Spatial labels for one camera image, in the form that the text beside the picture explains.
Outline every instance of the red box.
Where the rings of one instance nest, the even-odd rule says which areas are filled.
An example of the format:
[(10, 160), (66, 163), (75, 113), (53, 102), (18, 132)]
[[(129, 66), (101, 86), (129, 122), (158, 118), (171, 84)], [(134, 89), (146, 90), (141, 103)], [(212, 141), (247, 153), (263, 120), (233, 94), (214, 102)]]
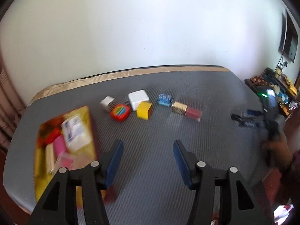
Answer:
[(54, 128), (51, 133), (48, 135), (47, 139), (45, 140), (46, 145), (52, 143), (58, 136), (60, 136), (60, 129)]
[(187, 110), (186, 110), (186, 112), (185, 112), (185, 115), (188, 118), (196, 119), (198, 122), (200, 122), (200, 118), (201, 118), (202, 112), (199, 111), (199, 110), (197, 110), (197, 109), (188, 107)]

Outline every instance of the metal screw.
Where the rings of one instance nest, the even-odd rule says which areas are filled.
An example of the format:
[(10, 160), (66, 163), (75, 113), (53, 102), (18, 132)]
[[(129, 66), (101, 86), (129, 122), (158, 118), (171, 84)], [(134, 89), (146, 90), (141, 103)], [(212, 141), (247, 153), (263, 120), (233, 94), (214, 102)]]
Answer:
[(205, 166), (206, 166), (206, 163), (203, 162), (203, 161), (199, 161), (199, 162), (197, 162), (197, 166), (198, 166), (198, 167), (205, 167)]
[(60, 173), (65, 173), (67, 171), (67, 169), (65, 167), (61, 167), (58, 171)]
[(97, 166), (99, 166), (99, 162), (98, 161), (93, 161), (93, 162), (91, 162), (91, 166), (92, 167), (97, 167)]
[(232, 166), (229, 170), (232, 173), (237, 173), (238, 172), (238, 169), (236, 167), (234, 167), (234, 166)]

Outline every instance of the blue box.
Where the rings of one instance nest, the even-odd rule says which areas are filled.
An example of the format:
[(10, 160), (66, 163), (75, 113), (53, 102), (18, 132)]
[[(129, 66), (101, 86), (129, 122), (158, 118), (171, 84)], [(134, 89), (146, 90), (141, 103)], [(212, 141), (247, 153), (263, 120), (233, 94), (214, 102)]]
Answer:
[(171, 99), (172, 99), (171, 95), (160, 94), (158, 96), (158, 104), (169, 107), (171, 105)]

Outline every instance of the yellow cube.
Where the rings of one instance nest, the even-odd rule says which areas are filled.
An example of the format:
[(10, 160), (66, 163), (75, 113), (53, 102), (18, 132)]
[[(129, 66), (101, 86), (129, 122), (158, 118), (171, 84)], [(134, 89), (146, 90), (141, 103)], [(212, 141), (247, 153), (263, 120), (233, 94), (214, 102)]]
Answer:
[(148, 120), (151, 114), (152, 103), (149, 101), (142, 101), (136, 109), (136, 116), (140, 119)]

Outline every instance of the plastic container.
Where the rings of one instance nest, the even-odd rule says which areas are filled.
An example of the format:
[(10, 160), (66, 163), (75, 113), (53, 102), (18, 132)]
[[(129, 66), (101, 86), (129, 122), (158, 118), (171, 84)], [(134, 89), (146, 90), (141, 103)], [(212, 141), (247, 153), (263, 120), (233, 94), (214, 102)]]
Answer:
[(75, 160), (71, 164), (69, 170), (76, 170), (76, 169), (84, 168), (84, 167), (86, 167), (86, 165), (89, 165), (92, 161), (95, 161), (95, 159), (92, 158), (91, 155), (83, 152), (75, 158)]
[(76, 156), (74, 156), (74, 155), (71, 155), (66, 152), (62, 152), (56, 160), (55, 167), (52, 172), (52, 176), (54, 176), (56, 174), (56, 172), (58, 171), (58, 169), (60, 169), (61, 167), (66, 167), (66, 168), (70, 169), (75, 158), (76, 158)]

